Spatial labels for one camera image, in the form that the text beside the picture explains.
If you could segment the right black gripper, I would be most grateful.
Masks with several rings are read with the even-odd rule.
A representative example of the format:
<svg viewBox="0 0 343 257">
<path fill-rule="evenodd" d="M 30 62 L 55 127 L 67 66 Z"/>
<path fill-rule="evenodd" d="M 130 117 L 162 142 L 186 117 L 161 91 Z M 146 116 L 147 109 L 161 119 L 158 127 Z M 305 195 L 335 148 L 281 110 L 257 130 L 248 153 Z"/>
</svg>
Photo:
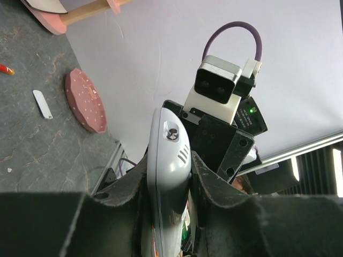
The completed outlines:
<svg viewBox="0 0 343 257">
<path fill-rule="evenodd" d="M 191 150 L 209 169 L 231 184 L 255 144 L 254 137 L 198 109 L 186 111 L 184 106 L 171 100 L 164 101 L 162 106 L 183 123 Z"/>
</svg>

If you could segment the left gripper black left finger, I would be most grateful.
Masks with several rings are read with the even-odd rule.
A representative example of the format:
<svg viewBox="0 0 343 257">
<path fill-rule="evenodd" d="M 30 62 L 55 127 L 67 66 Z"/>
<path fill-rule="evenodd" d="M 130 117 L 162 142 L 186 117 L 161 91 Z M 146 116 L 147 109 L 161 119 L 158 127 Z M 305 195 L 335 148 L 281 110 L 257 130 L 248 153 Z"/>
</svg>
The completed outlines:
<svg viewBox="0 0 343 257">
<path fill-rule="evenodd" d="M 2 193 L 1 256 L 140 256 L 146 168 L 93 196 Z"/>
</svg>

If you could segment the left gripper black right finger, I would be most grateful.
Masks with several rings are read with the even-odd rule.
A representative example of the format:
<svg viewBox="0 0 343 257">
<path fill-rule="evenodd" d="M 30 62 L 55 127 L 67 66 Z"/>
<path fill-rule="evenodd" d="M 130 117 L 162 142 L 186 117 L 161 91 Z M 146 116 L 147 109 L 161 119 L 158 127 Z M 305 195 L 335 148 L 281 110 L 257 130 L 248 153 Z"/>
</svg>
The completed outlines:
<svg viewBox="0 0 343 257">
<path fill-rule="evenodd" d="M 247 195 L 192 153 L 197 256 L 342 256 L 342 199 Z"/>
</svg>

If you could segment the green battery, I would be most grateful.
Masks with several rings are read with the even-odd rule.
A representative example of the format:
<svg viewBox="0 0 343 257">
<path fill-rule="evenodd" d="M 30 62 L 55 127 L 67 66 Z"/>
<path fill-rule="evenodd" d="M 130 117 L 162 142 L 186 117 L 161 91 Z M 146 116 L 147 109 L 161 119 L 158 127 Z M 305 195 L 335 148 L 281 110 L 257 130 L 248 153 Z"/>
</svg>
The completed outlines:
<svg viewBox="0 0 343 257">
<path fill-rule="evenodd" d="M 182 228 L 182 241 L 185 241 L 188 238 L 189 226 L 190 226 L 190 221 L 188 218 L 185 218 L 183 221 L 183 228 Z"/>
</svg>

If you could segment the white remote control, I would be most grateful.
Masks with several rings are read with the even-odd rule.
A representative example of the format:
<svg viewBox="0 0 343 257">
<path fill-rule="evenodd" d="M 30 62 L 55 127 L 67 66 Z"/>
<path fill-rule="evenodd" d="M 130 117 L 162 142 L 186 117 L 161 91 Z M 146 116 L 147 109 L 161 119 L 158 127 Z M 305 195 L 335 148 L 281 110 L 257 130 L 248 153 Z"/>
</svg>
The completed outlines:
<svg viewBox="0 0 343 257">
<path fill-rule="evenodd" d="M 178 256 L 191 178 L 190 143 L 181 120 L 155 109 L 147 153 L 151 242 L 147 256 Z"/>
</svg>

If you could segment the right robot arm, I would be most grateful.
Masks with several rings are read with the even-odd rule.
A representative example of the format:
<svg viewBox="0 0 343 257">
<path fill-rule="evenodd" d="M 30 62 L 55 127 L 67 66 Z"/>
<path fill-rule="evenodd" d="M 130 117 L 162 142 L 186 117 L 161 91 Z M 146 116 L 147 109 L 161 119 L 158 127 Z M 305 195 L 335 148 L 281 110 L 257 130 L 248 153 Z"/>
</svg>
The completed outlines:
<svg viewBox="0 0 343 257">
<path fill-rule="evenodd" d="M 266 132 L 267 126 L 252 97 L 239 103 L 232 124 L 195 108 L 186 111 L 171 100 L 166 100 L 162 106 L 176 114 L 183 123 L 191 150 L 210 170 L 229 183 L 245 165 L 251 167 L 262 163 L 255 136 Z"/>
</svg>

